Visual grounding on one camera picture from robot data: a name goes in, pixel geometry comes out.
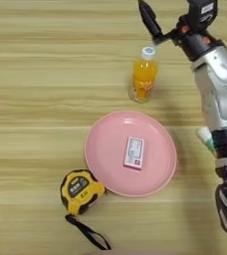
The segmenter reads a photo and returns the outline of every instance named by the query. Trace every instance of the plate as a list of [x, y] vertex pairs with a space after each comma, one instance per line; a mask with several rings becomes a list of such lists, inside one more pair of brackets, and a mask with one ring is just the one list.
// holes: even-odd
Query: plate
[[[123, 164], [130, 136], [144, 140], [141, 169]], [[108, 190], [134, 197], [163, 188], [177, 162], [174, 142], [165, 127], [137, 112], [112, 113], [97, 121], [87, 137], [85, 157], [89, 170]]]

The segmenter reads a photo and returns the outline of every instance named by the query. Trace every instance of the orange juice bottle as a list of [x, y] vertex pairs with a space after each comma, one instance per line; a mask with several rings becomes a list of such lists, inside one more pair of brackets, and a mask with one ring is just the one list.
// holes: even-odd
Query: orange juice bottle
[[154, 61], [155, 49], [145, 47], [142, 49], [141, 58], [133, 63], [132, 84], [129, 87], [129, 96], [139, 102], [145, 103], [149, 100], [155, 84], [158, 66]]

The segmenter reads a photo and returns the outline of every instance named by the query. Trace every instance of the bottle cap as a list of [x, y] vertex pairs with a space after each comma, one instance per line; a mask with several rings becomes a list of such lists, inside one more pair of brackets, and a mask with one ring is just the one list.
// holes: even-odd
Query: bottle cap
[[202, 127], [200, 129], [197, 130], [197, 136], [203, 141], [206, 142], [209, 139], [212, 138], [212, 134], [210, 132], [210, 130], [208, 129], [208, 127]]
[[144, 47], [141, 51], [141, 56], [145, 60], [153, 60], [155, 57], [156, 51], [153, 47]]

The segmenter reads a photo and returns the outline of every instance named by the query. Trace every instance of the table surface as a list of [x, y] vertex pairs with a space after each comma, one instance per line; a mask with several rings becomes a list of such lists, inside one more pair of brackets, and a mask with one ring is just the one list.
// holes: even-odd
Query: table surface
[[[150, 1], [164, 31], [185, 0]], [[227, 44], [227, 0], [210, 31]], [[133, 59], [150, 37], [136, 0], [0, 0], [0, 254], [96, 251], [65, 219], [59, 188], [86, 167], [92, 124], [113, 111], [139, 111], [165, 125], [178, 151], [170, 184], [140, 199], [114, 194], [82, 220], [115, 249], [227, 254], [214, 203], [220, 180], [195, 130], [204, 126], [190, 63], [167, 42], [151, 101], [127, 95]]]

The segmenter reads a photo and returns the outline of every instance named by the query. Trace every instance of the black tape measure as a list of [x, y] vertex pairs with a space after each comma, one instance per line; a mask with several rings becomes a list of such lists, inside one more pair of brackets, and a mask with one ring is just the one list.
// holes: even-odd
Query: black tape measure
[[[69, 214], [66, 220], [80, 231], [101, 250], [112, 250], [105, 237], [78, 221], [75, 216], [85, 213], [100, 197], [106, 193], [105, 187], [86, 169], [74, 170], [65, 176], [61, 185], [62, 202]], [[100, 236], [106, 246], [95, 235]]]

